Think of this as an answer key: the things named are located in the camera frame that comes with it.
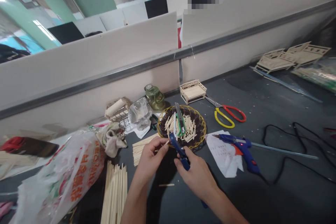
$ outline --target desk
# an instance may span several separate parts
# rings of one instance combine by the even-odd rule
[[[263,129],[274,124],[286,131],[292,131],[291,124],[296,121],[311,129],[322,138],[330,140],[322,131],[322,127],[335,128],[336,98],[335,96],[289,71],[275,72],[275,77],[293,84],[297,83],[318,99],[316,103],[305,96],[297,94],[277,83],[262,78],[247,67],[226,73],[211,80],[202,82],[207,94],[215,101],[232,105],[241,109],[247,116],[245,123],[236,123],[236,127],[228,129],[231,135],[244,136],[252,142],[262,143]],[[170,104],[184,104],[180,93],[166,98]],[[214,107],[207,100],[190,104],[205,119],[207,133],[224,129],[214,118]],[[149,131],[144,137],[155,134]],[[124,163],[128,170],[128,187],[131,184],[136,167],[133,166],[132,144],[139,139],[135,133],[126,136],[127,149],[122,149],[114,162]],[[267,139],[269,145],[302,152],[299,142],[276,130],[269,129]],[[336,179],[335,170],[324,160],[322,154],[313,145],[305,144],[310,155],[320,159],[313,160],[292,156],[294,159],[315,169],[319,173]],[[279,172],[283,154],[263,148],[252,147],[250,150],[261,173],[267,180],[275,179]],[[287,162],[285,170],[277,185],[267,186],[258,176],[246,171],[238,171],[236,178],[225,178],[218,169],[209,148],[204,145],[196,154],[210,166],[215,179],[229,199],[250,223],[334,223],[336,220],[336,186],[293,162]],[[220,223],[210,209],[204,209],[201,201],[190,191],[176,172],[173,149],[167,153],[161,167],[160,176],[152,182],[153,189],[149,193],[147,217],[149,223]],[[96,183],[83,198],[87,206],[99,208],[103,203],[102,185],[106,170],[103,171],[98,184]],[[158,187],[159,184],[174,183],[173,187]],[[100,206],[90,201],[92,195],[97,199],[100,194]]]

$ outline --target blue scissors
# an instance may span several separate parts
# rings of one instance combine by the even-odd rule
[[[189,159],[186,155],[186,152],[185,150],[181,147],[181,145],[177,142],[175,136],[173,133],[170,133],[169,134],[169,139],[171,141],[171,144],[174,146],[175,150],[177,151],[177,153],[180,155],[180,161],[183,165],[183,167],[189,171],[190,169],[190,162],[189,162]],[[201,200],[202,202],[202,205],[204,208],[208,208],[208,205],[203,201]]]

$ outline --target plastic bag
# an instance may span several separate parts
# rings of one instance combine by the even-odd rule
[[[144,97],[137,100],[129,108],[130,122],[140,131],[150,126],[150,117],[152,114],[153,111]]]
[[[50,164],[19,186],[15,223],[58,223],[95,183],[104,160],[94,132],[77,131]]]

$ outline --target round wicker tray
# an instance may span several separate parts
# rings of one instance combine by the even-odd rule
[[[195,120],[195,124],[196,124],[196,134],[197,136],[195,137],[195,139],[186,142],[186,141],[181,141],[180,139],[178,139],[178,142],[180,143],[181,146],[187,146],[189,149],[194,149],[197,146],[199,146],[205,139],[205,133],[207,131],[206,129],[206,124],[205,121],[203,119],[203,117],[200,115],[200,113],[193,109],[192,107],[186,106],[186,105],[180,105],[180,109],[181,109],[181,113],[182,115],[186,114],[186,115],[190,115],[192,120]],[[157,131],[159,133],[159,136],[162,138],[169,138],[167,132],[165,131],[165,124],[166,121],[168,119],[168,117],[171,117],[174,115],[174,112],[176,112],[176,107],[175,106],[171,106],[169,108],[166,108],[160,115],[159,117],[159,121],[157,124]]]

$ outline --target computer monitor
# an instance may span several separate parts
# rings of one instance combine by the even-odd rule
[[[145,2],[148,18],[168,13],[167,0],[149,0]]]
[[[73,22],[54,26],[48,28],[48,30],[61,44],[67,44],[84,38]]]

